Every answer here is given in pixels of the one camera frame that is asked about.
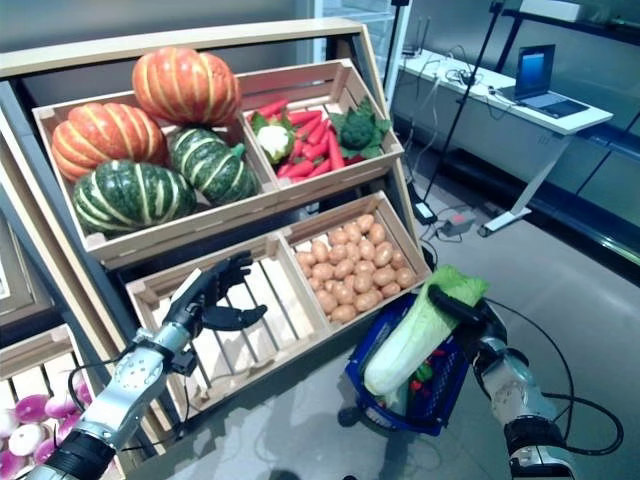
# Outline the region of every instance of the robotic hand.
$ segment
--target robotic hand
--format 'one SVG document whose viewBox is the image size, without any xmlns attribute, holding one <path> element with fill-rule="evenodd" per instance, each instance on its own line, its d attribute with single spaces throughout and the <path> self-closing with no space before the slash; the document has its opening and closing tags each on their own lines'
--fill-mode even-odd
<svg viewBox="0 0 640 480">
<path fill-rule="evenodd" d="M 95 480 L 107 469 L 139 426 L 147 406 L 175 372 L 191 375 L 192 350 L 184 350 L 203 327 L 241 330 L 266 312 L 218 307 L 230 287 L 242 283 L 252 263 L 250 252 L 227 258 L 206 272 L 195 270 L 172 297 L 171 307 L 155 335 L 140 329 L 116 366 L 113 378 L 84 412 L 74 429 L 29 480 Z"/>
<path fill-rule="evenodd" d="M 576 479 L 572 455 L 554 422 L 556 409 L 542 395 L 527 358 L 507 347 L 507 331 L 493 310 L 484 300 L 469 307 L 437 285 L 428 294 L 436 308 L 460 321 L 453 336 L 504 428 L 512 477 Z"/>
</svg>

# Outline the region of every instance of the green pumpkin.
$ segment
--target green pumpkin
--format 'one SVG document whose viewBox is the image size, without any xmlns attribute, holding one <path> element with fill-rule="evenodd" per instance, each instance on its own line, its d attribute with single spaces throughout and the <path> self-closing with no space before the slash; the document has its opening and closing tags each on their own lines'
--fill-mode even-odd
<svg viewBox="0 0 640 480">
<path fill-rule="evenodd" d="M 73 206 L 87 230 L 110 236 L 189 215 L 196 207 L 196 194 L 171 170 L 112 160 L 76 182 Z"/>
<path fill-rule="evenodd" d="M 242 161 L 244 145 L 229 148 L 206 128 L 187 128 L 169 141 L 173 167 L 212 205 L 252 197 L 260 190 L 258 179 Z"/>
</svg>

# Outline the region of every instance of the laptop screen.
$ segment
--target laptop screen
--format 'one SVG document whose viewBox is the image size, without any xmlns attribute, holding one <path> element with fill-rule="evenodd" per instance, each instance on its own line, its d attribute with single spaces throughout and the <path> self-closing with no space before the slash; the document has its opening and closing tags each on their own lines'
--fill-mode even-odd
<svg viewBox="0 0 640 480">
<path fill-rule="evenodd" d="M 547 93 L 551 84 L 554 51 L 555 45 L 520 49 L 514 92 L 516 100 Z"/>
</svg>

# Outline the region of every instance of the table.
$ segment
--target table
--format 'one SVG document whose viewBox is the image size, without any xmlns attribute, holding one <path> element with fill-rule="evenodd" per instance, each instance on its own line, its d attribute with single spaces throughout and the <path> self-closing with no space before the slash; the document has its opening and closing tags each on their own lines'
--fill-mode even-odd
<svg viewBox="0 0 640 480">
<path fill-rule="evenodd" d="M 450 123 L 446 120 L 453 117 L 458 107 L 457 102 L 466 89 L 466 85 L 454 78 L 452 71 L 469 71 L 470 67 L 473 68 L 473 65 L 423 50 L 419 56 L 404 62 L 401 68 L 406 73 L 444 87 L 442 90 L 448 95 L 444 101 L 434 105 L 434 111 L 436 107 L 438 110 L 445 110 L 443 114 L 438 111 L 438 116 L 444 117 L 447 126 Z M 527 181 L 513 207 L 480 228 L 479 233 L 487 236 L 530 213 L 527 204 L 571 143 L 573 135 L 610 120 L 613 114 L 589 106 L 582 112 L 555 119 L 518 106 L 499 92 L 492 93 L 494 89 L 515 85 L 515 79 L 485 68 L 478 69 L 477 79 L 479 82 L 469 92 L 469 102 L 465 105 L 452 143 L 508 173 L 520 178 L 526 177 Z M 492 110 L 498 111 L 500 117 L 496 118 Z M 487 112 L 496 121 L 487 118 Z"/>
</svg>

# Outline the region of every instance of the orange pumpkin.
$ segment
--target orange pumpkin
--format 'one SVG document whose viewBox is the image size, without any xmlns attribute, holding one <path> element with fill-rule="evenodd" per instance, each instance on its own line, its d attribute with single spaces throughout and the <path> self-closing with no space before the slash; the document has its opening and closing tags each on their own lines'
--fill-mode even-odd
<svg viewBox="0 0 640 480">
<path fill-rule="evenodd" d="M 139 108 L 120 103 L 87 103 L 69 112 L 53 131 L 53 157 L 75 182 L 111 160 L 163 164 L 167 145 L 160 127 Z"/>
<path fill-rule="evenodd" d="M 161 48 L 133 68 L 140 106 L 177 124 L 229 124 L 240 106 L 240 86 L 229 66 L 209 53 Z"/>
</svg>

